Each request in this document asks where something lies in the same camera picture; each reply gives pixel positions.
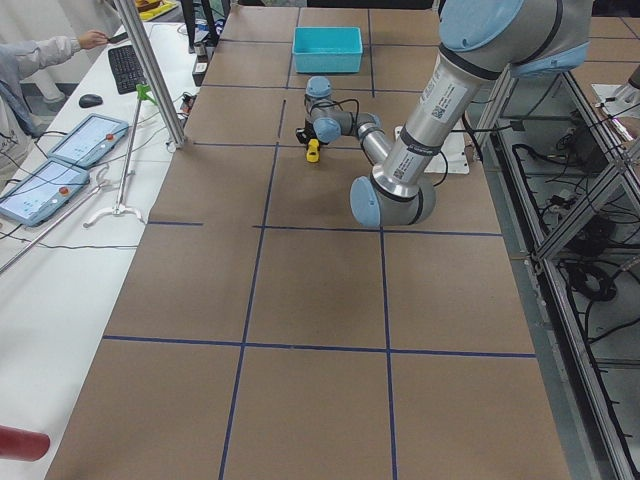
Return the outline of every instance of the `red tube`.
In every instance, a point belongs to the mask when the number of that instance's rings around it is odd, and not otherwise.
[[[51,440],[44,433],[0,425],[0,459],[33,462],[47,453],[49,445]]]

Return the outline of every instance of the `blue tray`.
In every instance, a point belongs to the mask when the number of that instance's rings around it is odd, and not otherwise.
[[[293,61],[298,73],[357,73],[362,38],[357,27],[297,27]]]

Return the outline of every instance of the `black keyboard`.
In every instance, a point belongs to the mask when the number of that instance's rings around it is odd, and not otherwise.
[[[121,95],[135,92],[138,83],[146,83],[142,66],[131,45],[109,50],[109,65]]]

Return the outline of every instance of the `computer mouse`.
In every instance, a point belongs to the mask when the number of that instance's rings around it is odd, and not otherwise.
[[[95,93],[87,93],[86,95],[80,97],[78,105],[80,105],[82,108],[102,105],[102,97],[100,95],[96,95]]]

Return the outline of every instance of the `white desk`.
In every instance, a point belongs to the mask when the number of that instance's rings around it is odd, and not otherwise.
[[[191,77],[194,56],[187,53],[187,37],[178,33],[178,27],[174,23],[146,25],[172,99],[178,99],[185,91],[197,91]],[[85,93],[102,96],[104,104],[81,109],[78,99]],[[90,113],[131,122],[135,105],[135,93],[117,94],[104,51],[49,130],[70,131]],[[141,119],[157,111],[151,102],[144,102]],[[135,175],[129,178],[125,195],[127,205],[141,209],[145,218],[172,157],[166,148],[168,133],[166,129],[160,130],[162,127],[164,123],[158,114],[140,124],[136,132],[136,146],[155,133],[132,156]],[[40,145],[47,151],[58,139],[48,136]],[[123,155],[126,145],[127,138],[106,159]],[[35,150],[23,167],[32,171],[42,161],[42,154]],[[112,162],[106,178],[118,182],[122,166],[122,159]],[[92,179],[97,170],[93,170]],[[96,210],[113,206],[116,194],[116,190],[100,192],[46,237],[44,243],[138,245],[144,225],[133,215],[108,216],[89,229],[82,227]],[[2,232],[9,232],[14,226],[4,219],[2,223]],[[14,235],[32,238],[46,226],[45,223],[38,229],[23,228]],[[0,264],[23,246],[11,238],[0,240]],[[37,462],[0,460],[0,478],[35,480],[46,475],[134,253],[134,248],[37,247],[0,277],[0,425],[40,431],[51,437],[49,452]]]

